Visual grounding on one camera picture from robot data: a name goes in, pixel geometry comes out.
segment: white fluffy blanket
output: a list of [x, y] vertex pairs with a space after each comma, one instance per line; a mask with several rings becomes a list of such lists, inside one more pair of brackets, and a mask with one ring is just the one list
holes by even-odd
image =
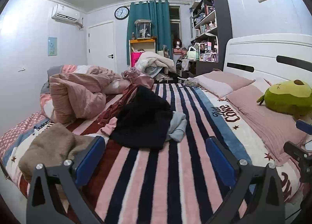
[[135, 63], [135, 68], [141, 72], [144, 72], [148, 66], [164, 67], [165, 74], [168, 74], [168, 71], [176, 73], [176, 67], [173, 60], [165, 58], [151, 51], [142, 53], [138, 61]]

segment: star print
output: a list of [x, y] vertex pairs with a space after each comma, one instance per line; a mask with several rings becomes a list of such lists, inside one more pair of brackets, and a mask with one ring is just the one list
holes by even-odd
[[265, 155], [266, 155], [266, 157], [264, 157], [264, 158], [268, 158], [269, 160], [272, 160], [272, 159], [273, 159], [272, 156], [269, 155], [268, 153], [265, 153]]

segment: stuffed toy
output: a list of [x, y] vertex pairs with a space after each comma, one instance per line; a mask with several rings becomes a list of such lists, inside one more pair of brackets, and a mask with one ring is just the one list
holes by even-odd
[[285, 81], [269, 87], [257, 102], [265, 102], [267, 108], [296, 118], [312, 112], [312, 89], [301, 81]]

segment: door frame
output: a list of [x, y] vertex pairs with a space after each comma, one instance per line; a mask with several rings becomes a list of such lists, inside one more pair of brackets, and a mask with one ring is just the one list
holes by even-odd
[[105, 25], [105, 24], [108, 24], [108, 23], [113, 23], [113, 42], [114, 42], [114, 46], [113, 46], [113, 50], [114, 50], [114, 72], [115, 73], [118, 73], [117, 72], [117, 56], [116, 56], [116, 31], [115, 31], [115, 20], [110, 20], [110, 21], [103, 21], [103, 22], [100, 22], [100, 23], [97, 23], [97, 24], [94, 24], [94, 25], [90, 25], [88, 26], [88, 29], [87, 29], [87, 63], [88, 62], [88, 57], [89, 57], [89, 48], [90, 48], [90, 43], [89, 43], [89, 33], [90, 33], [90, 28], [93, 28], [93, 27], [96, 27], [96, 26], [100, 26], [100, 25]]

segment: pink comforter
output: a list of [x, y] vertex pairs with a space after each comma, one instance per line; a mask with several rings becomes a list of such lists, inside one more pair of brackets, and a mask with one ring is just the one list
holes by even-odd
[[121, 77], [112, 70], [98, 66], [88, 73], [63, 73], [50, 77], [54, 122], [65, 124], [74, 118], [90, 119], [104, 109], [104, 88]]

